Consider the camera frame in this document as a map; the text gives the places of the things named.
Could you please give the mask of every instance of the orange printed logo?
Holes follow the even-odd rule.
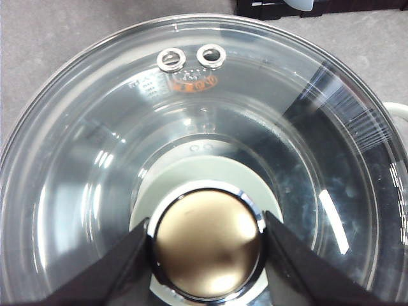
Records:
[[[171,87],[174,91],[180,92],[200,92],[213,88],[218,83],[218,78],[215,75],[208,75],[204,80],[193,80],[190,82],[181,82],[180,80],[172,80]]]

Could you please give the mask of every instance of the gray floor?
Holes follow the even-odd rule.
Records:
[[[234,0],[1,1],[1,137],[59,66],[132,24],[180,13],[232,14]],[[336,55],[383,101],[408,104],[408,11],[286,17],[270,22]]]

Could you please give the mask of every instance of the glass lid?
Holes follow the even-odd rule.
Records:
[[[243,190],[350,279],[408,301],[407,164],[378,99],[292,34],[181,15],[87,49],[18,122],[1,164],[1,302],[51,294],[199,180]],[[241,305],[271,305],[263,273],[255,284]]]

